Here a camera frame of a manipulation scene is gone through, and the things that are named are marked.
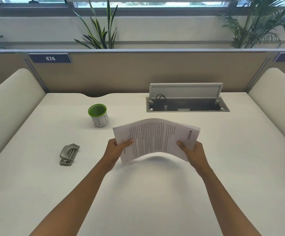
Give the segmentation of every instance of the white divider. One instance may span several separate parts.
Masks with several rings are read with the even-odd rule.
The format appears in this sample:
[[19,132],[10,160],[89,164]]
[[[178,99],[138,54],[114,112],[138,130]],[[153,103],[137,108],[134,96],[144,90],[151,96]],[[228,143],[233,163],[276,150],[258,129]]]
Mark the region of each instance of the white divider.
[[285,136],[285,74],[268,69],[249,95]]
[[19,69],[0,85],[0,152],[45,95],[27,69]]

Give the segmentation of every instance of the compartment lid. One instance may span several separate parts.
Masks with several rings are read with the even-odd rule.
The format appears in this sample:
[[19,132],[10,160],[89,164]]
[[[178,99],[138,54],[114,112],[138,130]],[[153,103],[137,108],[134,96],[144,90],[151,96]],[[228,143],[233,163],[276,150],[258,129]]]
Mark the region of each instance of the compartment lid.
[[156,98],[158,94],[166,98],[218,98],[222,85],[223,83],[150,84],[149,98]]

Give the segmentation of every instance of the number 475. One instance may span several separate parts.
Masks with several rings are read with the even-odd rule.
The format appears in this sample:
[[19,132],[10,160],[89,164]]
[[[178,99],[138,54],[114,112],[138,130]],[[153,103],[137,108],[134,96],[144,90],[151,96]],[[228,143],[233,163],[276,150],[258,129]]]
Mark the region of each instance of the number 475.
[[46,60],[52,61],[52,60],[55,60],[55,58],[54,57],[46,57]]

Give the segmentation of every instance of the wall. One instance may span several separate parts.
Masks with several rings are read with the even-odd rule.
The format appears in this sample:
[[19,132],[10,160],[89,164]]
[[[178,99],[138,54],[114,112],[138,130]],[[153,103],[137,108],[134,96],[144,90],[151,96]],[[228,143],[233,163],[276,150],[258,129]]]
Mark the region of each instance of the wall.
[[[219,17],[116,17],[116,48],[229,48],[232,33]],[[105,18],[99,18],[101,26]],[[278,31],[285,48],[285,33]],[[84,27],[78,17],[0,18],[0,45],[13,49],[77,49]],[[276,48],[266,44],[262,48]]]

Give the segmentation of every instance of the paper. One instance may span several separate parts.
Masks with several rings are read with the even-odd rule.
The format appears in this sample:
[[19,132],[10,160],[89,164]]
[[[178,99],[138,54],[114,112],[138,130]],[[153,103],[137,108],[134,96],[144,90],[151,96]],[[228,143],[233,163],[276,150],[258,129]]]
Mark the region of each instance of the paper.
[[117,144],[134,139],[133,144],[122,152],[122,163],[154,152],[169,153],[188,161],[185,153],[177,146],[176,141],[181,141],[185,146],[192,149],[197,141],[200,128],[160,118],[149,118],[113,127],[113,131]]

